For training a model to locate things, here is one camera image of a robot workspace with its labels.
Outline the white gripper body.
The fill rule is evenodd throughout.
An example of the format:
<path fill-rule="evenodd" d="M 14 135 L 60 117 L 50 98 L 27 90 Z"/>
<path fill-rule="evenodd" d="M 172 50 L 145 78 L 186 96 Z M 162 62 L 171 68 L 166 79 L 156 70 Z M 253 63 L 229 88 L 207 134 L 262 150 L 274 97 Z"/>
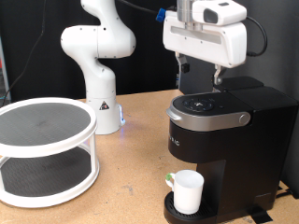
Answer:
<path fill-rule="evenodd" d="M 232 68 L 246 60 L 247 31 L 242 22 L 226 26 L 201 24 L 190 30 L 178 20 L 176 12 L 167 11 L 163 43 L 174 52 Z"/>

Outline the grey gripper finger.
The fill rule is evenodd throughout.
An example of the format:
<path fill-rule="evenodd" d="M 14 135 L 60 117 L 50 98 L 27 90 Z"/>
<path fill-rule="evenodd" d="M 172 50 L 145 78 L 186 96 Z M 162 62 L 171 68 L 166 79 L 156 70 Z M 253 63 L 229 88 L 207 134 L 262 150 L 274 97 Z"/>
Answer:
<path fill-rule="evenodd" d="M 215 85 L 221 84 L 221 72 L 222 72 L 222 66 L 219 64 L 215 65 L 215 74 L 213 76 L 213 82 Z"/>
<path fill-rule="evenodd" d="M 175 57 L 178 62 L 178 70 L 180 73 L 188 73 L 190 71 L 190 64 L 187 62 L 187 58 L 184 54 L 179 52 L 175 53 Z"/>

